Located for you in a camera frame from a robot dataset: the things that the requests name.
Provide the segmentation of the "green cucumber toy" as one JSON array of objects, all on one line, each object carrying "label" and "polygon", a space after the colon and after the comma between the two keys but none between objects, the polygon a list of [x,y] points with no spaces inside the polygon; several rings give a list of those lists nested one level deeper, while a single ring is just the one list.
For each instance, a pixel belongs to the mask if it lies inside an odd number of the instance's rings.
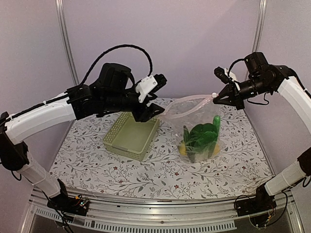
[{"label": "green cucumber toy", "polygon": [[215,126],[215,133],[216,133],[213,141],[217,141],[219,137],[220,127],[221,127],[221,117],[219,115],[216,115],[213,118],[213,125]]}]

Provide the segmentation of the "clear zip top bag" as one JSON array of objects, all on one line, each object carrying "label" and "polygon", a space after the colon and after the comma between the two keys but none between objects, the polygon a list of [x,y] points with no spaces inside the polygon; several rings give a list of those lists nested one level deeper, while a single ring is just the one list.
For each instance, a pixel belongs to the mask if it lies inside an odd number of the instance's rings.
[{"label": "clear zip top bag", "polygon": [[[174,132],[176,138],[176,146],[184,144],[183,142],[183,126],[185,125],[191,130],[197,124],[212,123],[216,115],[220,116],[220,107],[213,103],[213,99],[218,97],[217,93],[211,95],[193,95],[179,98],[170,103],[163,113],[159,115],[159,119],[168,123]],[[186,163],[191,163],[187,156],[179,154],[181,159]]]}]

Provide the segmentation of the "yellow lemon toy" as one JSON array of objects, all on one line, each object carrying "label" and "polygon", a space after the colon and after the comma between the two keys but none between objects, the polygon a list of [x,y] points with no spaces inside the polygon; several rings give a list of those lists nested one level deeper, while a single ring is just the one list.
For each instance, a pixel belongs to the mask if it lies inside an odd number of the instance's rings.
[{"label": "yellow lemon toy", "polygon": [[182,156],[188,156],[187,147],[185,146],[185,144],[179,144],[178,151]]}]

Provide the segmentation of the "green bok choy toy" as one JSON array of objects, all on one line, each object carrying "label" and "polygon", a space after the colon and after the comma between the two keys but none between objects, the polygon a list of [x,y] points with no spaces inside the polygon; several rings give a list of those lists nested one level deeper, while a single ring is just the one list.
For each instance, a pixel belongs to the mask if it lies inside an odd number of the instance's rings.
[{"label": "green bok choy toy", "polygon": [[218,141],[213,141],[215,134],[215,126],[212,123],[197,124],[191,130],[183,126],[183,142],[191,163],[212,157]]}]

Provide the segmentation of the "orange fruit toy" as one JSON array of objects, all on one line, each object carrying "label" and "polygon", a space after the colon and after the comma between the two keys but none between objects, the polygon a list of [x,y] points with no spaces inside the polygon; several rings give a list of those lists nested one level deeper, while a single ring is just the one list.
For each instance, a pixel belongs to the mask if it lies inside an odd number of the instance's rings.
[{"label": "orange fruit toy", "polygon": [[213,156],[216,156],[216,155],[218,155],[219,153],[221,152],[221,145],[219,144],[219,143],[217,143],[216,145],[215,145],[215,148],[214,148],[214,151],[213,151]]}]

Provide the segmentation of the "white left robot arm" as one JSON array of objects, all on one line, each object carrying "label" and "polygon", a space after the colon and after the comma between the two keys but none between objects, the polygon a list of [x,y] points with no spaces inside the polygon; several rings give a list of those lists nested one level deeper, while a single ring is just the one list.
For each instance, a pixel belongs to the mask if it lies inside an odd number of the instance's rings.
[{"label": "white left robot arm", "polygon": [[[127,87],[128,81],[133,85]],[[58,124],[95,115],[130,112],[136,122],[147,122],[163,113],[153,103],[156,92],[167,83],[163,74],[148,75],[135,82],[131,69],[115,63],[103,65],[98,79],[67,89],[52,100],[28,110],[0,117],[0,161],[41,189],[62,211],[72,207],[65,186],[52,177],[32,156],[25,140]]]}]

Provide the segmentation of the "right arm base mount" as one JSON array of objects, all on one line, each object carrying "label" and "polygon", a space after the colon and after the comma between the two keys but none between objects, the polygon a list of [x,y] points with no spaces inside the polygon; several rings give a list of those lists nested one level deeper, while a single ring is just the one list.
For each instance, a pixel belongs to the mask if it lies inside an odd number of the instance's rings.
[{"label": "right arm base mount", "polygon": [[246,195],[240,195],[234,202],[234,209],[238,216],[252,215],[274,208],[276,208],[274,196],[269,196],[261,192],[257,193],[252,198]]}]

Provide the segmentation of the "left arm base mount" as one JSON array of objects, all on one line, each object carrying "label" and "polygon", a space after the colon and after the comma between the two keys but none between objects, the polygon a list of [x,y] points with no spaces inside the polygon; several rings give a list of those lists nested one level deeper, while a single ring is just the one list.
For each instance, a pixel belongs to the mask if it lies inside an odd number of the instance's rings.
[{"label": "left arm base mount", "polygon": [[57,181],[60,184],[60,194],[49,198],[47,206],[57,211],[86,216],[89,208],[89,198],[82,197],[82,195],[68,196],[64,183],[60,179],[57,179]]}]

